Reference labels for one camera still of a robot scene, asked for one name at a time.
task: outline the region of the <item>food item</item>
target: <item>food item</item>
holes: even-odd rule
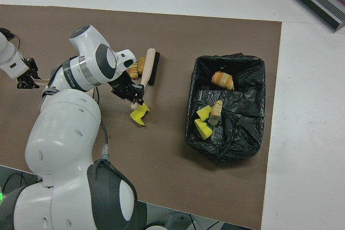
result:
[[[209,125],[211,125],[212,127],[215,127],[218,124],[220,115],[222,113],[222,107],[223,107],[222,100],[216,101],[215,105],[213,105],[212,112],[208,120]]]
[[[224,72],[218,71],[212,76],[211,83],[217,86],[226,88],[228,90],[233,90],[232,76]]]
[[[142,72],[144,70],[144,65],[145,65],[145,59],[144,57],[139,59],[139,63],[138,63],[138,74],[142,75]]]
[[[202,121],[205,121],[209,117],[211,111],[211,106],[207,105],[204,108],[198,110],[196,113],[199,115]]]
[[[207,126],[206,122],[203,122],[201,119],[194,120],[194,124],[197,130],[199,131],[201,137],[203,138],[203,140],[206,140],[213,134],[212,129],[210,129]]]
[[[130,75],[130,78],[137,79],[138,78],[138,62],[133,63],[128,68],[128,74]]]

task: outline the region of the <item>black plastic bag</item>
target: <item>black plastic bag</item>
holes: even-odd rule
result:
[[[232,75],[234,90],[211,83],[217,71]],[[255,155],[264,133],[265,63],[242,53],[197,58],[191,78],[185,140],[209,159],[231,162]],[[196,111],[223,101],[221,118],[206,140],[195,127]]]

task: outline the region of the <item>yellow piece in bin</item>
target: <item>yellow piece in bin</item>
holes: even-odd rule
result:
[[[203,140],[206,140],[207,138],[209,138],[212,135],[212,133],[213,133],[212,129],[210,129],[207,126],[206,122],[203,122],[202,119],[194,120],[194,124],[195,124],[196,128],[198,129]]]
[[[206,107],[198,110],[196,113],[199,115],[202,121],[205,121],[210,116],[211,111],[212,111],[211,106],[207,105]]]

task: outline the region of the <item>gray floor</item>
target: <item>gray floor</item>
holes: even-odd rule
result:
[[[37,182],[37,176],[28,173],[19,171],[13,168],[0,165],[0,188],[3,191],[4,195],[10,193],[11,191],[26,184],[34,184]],[[217,222],[217,220],[209,219],[205,217],[200,217],[198,215],[187,214],[184,212],[172,210],[166,207],[156,206],[149,203],[139,202],[139,228],[145,228],[146,225],[161,224],[162,220],[167,218],[167,216],[172,213],[181,213],[180,218],[183,218],[185,222],[178,225],[178,227],[172,226],[167,227],[168,230],[207,230],[210,226]],[[249,229],[244,227],[239,227],[224,222],[218,222],[210,230],[241,230]]]

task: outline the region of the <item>white tabletop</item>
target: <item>white tabletop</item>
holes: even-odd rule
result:
[[[283,21],[262,229],[345,225],[345,29],[297,0],[0,0]]]

